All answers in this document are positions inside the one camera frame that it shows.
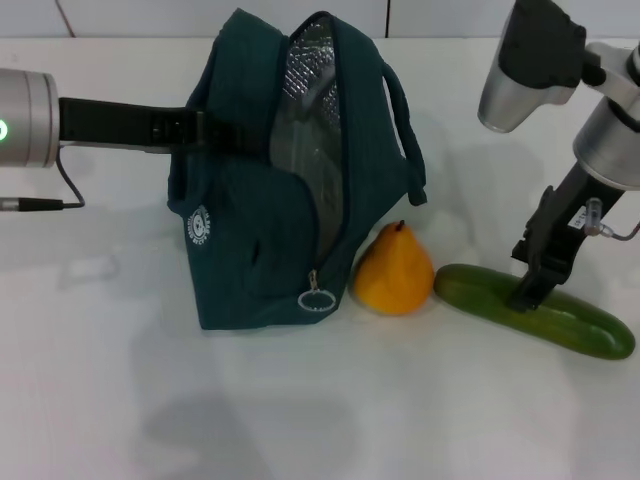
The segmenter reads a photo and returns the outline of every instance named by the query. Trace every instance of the yellow pear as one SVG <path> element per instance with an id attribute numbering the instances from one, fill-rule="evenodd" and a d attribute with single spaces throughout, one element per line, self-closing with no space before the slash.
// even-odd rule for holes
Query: yellow pear
<path id="1" fill-rule="evenodd" d="M 431 259 L 404 220 L 387 225 L 356 268 L 353 291 L 366 306 L 387 315 L 417 310 L 433 289 Z"/>

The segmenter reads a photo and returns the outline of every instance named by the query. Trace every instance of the green indicator light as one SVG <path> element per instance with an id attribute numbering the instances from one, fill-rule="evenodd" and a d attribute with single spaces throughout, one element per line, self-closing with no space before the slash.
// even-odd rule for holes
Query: green indicator light
<path id="1" fill-rule="evenodd" d="M 7 135 L 9 135 L 9 127 L 4 120 L 0 120 L 0 142 L 7 138 Z"/>

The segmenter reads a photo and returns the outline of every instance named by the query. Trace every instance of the teal lunch bag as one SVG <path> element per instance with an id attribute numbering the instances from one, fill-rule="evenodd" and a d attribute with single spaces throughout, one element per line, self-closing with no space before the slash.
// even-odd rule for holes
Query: teal lunch bag
<path id="1" fill-rule="evenodd" d="M 205 330 L 327 317 L 372 226 L 405 193 L 426 202 L 398 78 L 370 38 L 328 13 L 286 37 L 236 11 L 187 106 L 259 139 L 252 152 L 171 159 L 168 204 L 184 221 Z"/>

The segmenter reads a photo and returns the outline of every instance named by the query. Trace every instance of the bag handle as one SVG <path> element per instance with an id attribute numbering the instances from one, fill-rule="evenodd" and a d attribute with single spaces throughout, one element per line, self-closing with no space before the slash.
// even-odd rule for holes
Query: bag handle
<path id="1" fill-rule="evenodd" d="M 409 162 L 408 193 L 411 205 L 418 206 L 427 202 L 424 186 L 427 183 L 427 175 L 424 169 L 424 159 L 418 145 L 415 133 L 409 120 L 409 103 L 404 94 L 402 85 L 393 69 L 386 63 L 382 66 L 382 76 L 389 89 L 393 118 L 398 130 L 398 136 L 404 149 L 404 154 Z"/>

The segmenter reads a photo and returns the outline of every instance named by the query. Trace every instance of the white table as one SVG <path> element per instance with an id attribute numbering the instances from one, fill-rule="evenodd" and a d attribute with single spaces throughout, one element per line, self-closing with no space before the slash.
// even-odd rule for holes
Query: white table
<path id="1" fill-rule="evenodd" d="M 633 45 L 635 42 L 618 41 Z M 543 189 L 573 164 L 597 95 L 515 133 L 476 108 L 494 40 L 384 40 L 411 104 L 431 202 L 402 201 L 438 266 L 509 259 Z M 0 66 L 61 95 L 182 105 L 207 40 L 2 40 Z M 640 356 L 611 363 L 431 300 L 378 318 L 346 298 L 319 325 L 203 334 L 169 159 L 67 149 L 89 207 L 0 215 L 0 478 L 637 479 Z M 55 170 L 2 170 L 0 194 L 71 194 Z M 640 195 L 607 218 L 626 231 Z M 640 243 L 586 242 L 566 290 L 640 334 Z"/>

